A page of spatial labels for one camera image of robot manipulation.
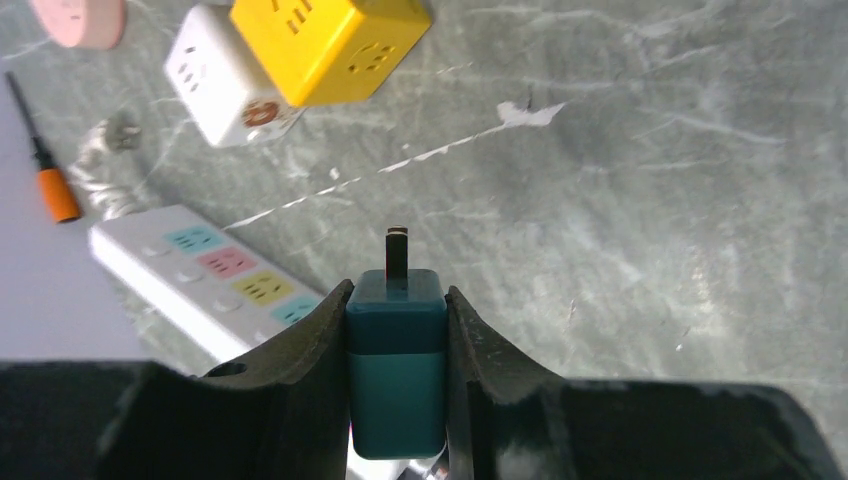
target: blue outlet socket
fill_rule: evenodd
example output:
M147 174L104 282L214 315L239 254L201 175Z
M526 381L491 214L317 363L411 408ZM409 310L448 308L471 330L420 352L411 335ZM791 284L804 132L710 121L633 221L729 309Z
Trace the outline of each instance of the blue outlet socket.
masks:
M204 226L171 232L165 240L185 253L204 252L224 243L217 232Z
M309 315L321 300L311 295L301 295L285 305L277 307L271 316L283 322L286 326L294 325L303 317Z

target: cube power socket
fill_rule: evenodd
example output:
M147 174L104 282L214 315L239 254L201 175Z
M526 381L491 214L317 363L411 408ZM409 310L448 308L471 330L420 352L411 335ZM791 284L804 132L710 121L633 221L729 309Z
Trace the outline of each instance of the cube power socket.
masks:
M230 16L299 107L365 100L431 23L418 0L236 0Z
M189 10L165 74L213 147L282 137L302 113L283 99L229 20L229 7Z
M41 26L63 47L106 50L121 39L124 0L30 0Z

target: orange screwdriver handle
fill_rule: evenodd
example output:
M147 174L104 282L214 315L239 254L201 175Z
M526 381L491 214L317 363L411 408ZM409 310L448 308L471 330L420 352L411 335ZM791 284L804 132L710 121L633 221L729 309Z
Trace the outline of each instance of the orange screwdriver handle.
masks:
M72 222L82 216L77 199L58 168L38 172L38 187L54 222Z

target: screwdriver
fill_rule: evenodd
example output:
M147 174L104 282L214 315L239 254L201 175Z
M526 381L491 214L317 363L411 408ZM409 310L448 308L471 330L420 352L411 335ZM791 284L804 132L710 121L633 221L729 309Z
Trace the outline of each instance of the screwdriver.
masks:
M44 202L47 204L47 209L56 223L73 222L80 218L82 214L71 187L68 186L64 175L53 161L53 155L47 150L44 140L35 129L35 123L32 121L32 116L21 94L21 88L11 72L6 72L6 83L9 84L9 89L12 91L12 96L15 98L15 103L18 105L18 110L21 112L32 141L34 150L32 158L38 163L38 187L44 197Z

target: yellow outlet socket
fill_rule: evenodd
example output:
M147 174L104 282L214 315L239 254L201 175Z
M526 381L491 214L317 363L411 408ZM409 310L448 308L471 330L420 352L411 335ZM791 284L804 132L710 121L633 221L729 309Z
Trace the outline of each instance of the yellow outlet socket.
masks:
M296 107L365 100L431 23L418 0L236 0L230 17Z
M274 303L294 291L290 283L267 270L233 283L233 288L260 307Z

